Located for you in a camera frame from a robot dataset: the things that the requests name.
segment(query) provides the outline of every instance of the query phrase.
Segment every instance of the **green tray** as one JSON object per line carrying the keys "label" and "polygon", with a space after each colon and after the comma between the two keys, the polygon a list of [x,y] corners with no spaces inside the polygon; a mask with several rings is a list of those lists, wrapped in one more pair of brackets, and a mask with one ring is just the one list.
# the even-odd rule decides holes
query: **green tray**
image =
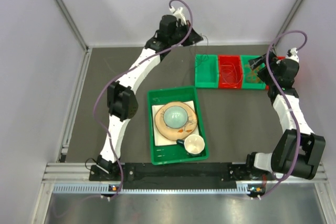
{"label": "green tray", "polygon": [[260,55],[241,55],[241,66],[243,68],[243,84],[242,89],[265,89],[266,84],[262,82],[257,76],[257,72],[265,65],[262,64],[255,70],[251,70],[248,61],[260,57]]}
{"label": "green tray", "polygon": [[[207,159],[209,157],[209,151],[204,132],[202,115],[199,109],[200,106],[198,104],[196,88],[194,86],[151,90],[147,94],[147,100],[148,100],[151,159],[154,165],[200,161]],[[197,125],[199,134],[204,139],[205,142],[205,148],[198,156],[191,156],[183,147],[179,145],[155,146],[152,106],[163,105],[175,101],[179,102],[194,101],[195,112],[198,119]]]}
{"label": "green tray", "polygon": [[218,89],[219,68],[217,55],[196,55],[195,86]]}

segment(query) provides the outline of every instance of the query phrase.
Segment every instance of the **red storage bin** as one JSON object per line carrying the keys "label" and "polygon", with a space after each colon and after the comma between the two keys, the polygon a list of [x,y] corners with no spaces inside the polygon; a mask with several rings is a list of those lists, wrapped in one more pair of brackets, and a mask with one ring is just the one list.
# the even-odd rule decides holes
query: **red storage bin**
{"label": "red storage bin", "polygon": [[218,55],[220,89],[241,89],[243,69],[239,55]]}
{"label": "red storage bin", "polygon": [[279,60],[285,59],[286,56],[278,56]]}

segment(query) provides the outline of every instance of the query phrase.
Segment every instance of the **black cable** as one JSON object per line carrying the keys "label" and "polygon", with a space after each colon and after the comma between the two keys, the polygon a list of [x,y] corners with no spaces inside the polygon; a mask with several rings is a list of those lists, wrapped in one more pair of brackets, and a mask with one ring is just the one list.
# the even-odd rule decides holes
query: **black cable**
{"label": "black cable", "polygon": [[90,159],[91,159],[91,160],[93,160],[95,164],[97,163],[97,161],[96,161],[96,160],[94,160],[92,157],[88,158],[88,159],[85,161],[85,163],[84,163],[84,165],[85,165],[85,168],[86,168],[87,170],[91,170],[91,169],[89,169],[89,168],[88,168],[88,166],[86,165],[86,164],[87,164],[87,162],[88,162]]}

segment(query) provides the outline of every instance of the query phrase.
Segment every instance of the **metal beam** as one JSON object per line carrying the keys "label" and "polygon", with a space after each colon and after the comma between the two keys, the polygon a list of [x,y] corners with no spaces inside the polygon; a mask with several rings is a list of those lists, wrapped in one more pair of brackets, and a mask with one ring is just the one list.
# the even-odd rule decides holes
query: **metal beam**
{"label": "metal beam", "polygon": [[283,25],[281,26],[280,30],[278,31],[278,34],[276,37],[278,37],[280,34],[284,33],[288,26],[290,25],[291,21],[293,20],[295,14],[297,13],[299,7],[301,6],[302,2],[304,0],[296,0],[292,9],[290,10],[287,18],[285,19]]}
{"label": "metal beam", "polygon": [[61,13],[63,14],[63,17],[65,18],[68,25],[70,26],[70,29],[72,30],[74,36],[77,38],[78,42],[80,43],[81,47],[84,50],[88,50],[89,47],[87,46],[87,44],[85,43],[82,35],[80,34],[74,20],[72,19],[69,11],[66,8],[63,0],[55,0],[55,1],[56,1],[57,6],[59,7]]}

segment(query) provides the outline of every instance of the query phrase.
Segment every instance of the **gray mat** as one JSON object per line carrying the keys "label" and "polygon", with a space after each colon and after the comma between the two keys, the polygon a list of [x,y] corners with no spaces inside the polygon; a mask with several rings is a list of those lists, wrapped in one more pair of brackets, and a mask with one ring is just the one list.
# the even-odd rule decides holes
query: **gray mat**
{"label": "gray mat", "polygon": [[[267,46],[197,47],[198,53],[261,55]],[[141,48],[95,48],[79,103],[69,145],[67,162],[97,158],[106,134],[92,117],[92,108],[104,85],[127,70]],[[142,82],[137,91],[139,109],[130,121],[121,147],[123,162],[150,162],[149,126],[146,95],[149,90],[194,84],[194,54],[179,47],[169,53]],[[253,151],[272,152],[281,137],[281,126],[262,90],[198,89],[198,99],[209,147],[204,162],[244,162]],[[109,124],[106,94],[97,115]]]}

